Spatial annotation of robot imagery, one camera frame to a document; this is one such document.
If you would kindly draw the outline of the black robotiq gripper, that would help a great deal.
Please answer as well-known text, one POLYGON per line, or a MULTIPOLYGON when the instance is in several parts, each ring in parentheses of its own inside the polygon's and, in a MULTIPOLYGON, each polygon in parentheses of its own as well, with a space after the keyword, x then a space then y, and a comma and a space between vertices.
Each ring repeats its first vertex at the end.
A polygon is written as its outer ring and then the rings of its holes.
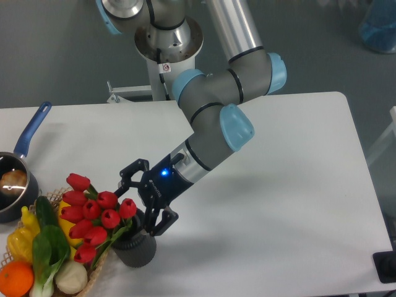
POLYGON ((142 226, 152 237, 161 236, 177 221, 179 215, 169 205, 193 185, 174 167, 183 157, 182 153, 177 153, 174 157, 169 154, 150 170, 149 161, 139 158, 119 172, 121 180, 114 194, 120 198, 131 187, 138 188, 146 208, 142 226), (142 179, 133 181, 132 177, 140 171, 144 172, 142 179))

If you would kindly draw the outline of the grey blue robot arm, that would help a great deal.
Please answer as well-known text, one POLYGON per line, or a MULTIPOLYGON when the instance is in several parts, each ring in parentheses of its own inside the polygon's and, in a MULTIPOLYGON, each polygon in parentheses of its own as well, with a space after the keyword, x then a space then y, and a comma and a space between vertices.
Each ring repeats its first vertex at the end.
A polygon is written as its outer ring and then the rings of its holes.
POLYGON ((205 75, 194 67, 203 44, 184 1, 97 1, 112 34, 134 33, 152 70, 153 98, 174 100, 193 133, 155 166, 137 160, 121 172, 117 194, 138 190, 145 214, 135 232, 162 235, 177 219, 171 202, 239 151, 254 128, 239 106, 282 88, 287 74, 278 54, 267 53, 246 1, 208 1, 228 69, 205 75))

